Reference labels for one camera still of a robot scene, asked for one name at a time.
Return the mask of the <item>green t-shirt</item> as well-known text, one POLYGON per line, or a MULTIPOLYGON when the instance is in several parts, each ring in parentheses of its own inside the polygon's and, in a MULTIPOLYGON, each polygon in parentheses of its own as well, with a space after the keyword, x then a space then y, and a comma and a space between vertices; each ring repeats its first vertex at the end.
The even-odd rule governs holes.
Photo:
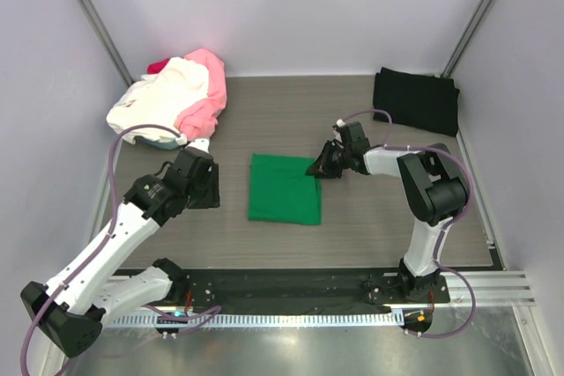
POLYGON ((306 175, 313 164, 312 158, 253 154, 249 174, 249 220, 320 225, 321 184, 306 175))

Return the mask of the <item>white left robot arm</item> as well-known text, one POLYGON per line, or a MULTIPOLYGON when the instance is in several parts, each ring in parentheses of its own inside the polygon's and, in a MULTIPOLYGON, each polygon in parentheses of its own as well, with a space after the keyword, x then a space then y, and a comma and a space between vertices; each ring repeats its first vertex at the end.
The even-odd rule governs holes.
POLYGON ((20 293, 30 318, 67 358, 84 353, 122 315, 155 301, 176 305, 186 298, 188 276, 166 258, 127 281, 106 282, 168 220, 185 210, 219 207, 219 166, 209 144, 197 139, 159 173, 136 179, 110 221, 69 265, 20 293))

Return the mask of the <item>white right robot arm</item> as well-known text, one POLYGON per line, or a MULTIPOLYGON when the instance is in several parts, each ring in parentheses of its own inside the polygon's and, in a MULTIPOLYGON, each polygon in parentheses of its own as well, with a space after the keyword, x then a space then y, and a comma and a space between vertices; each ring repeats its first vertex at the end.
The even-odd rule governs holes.
POLYGON ((387 175, 402 181, 414 226, 397 268, 396 289, 407 301, 427 299, 441 276, 440 256, 450 227, 471 200, 464 165, 445 144, 425 147, 372 145, 359 122, 338 122, 305 174, 339 179, 343 171, 387 175))

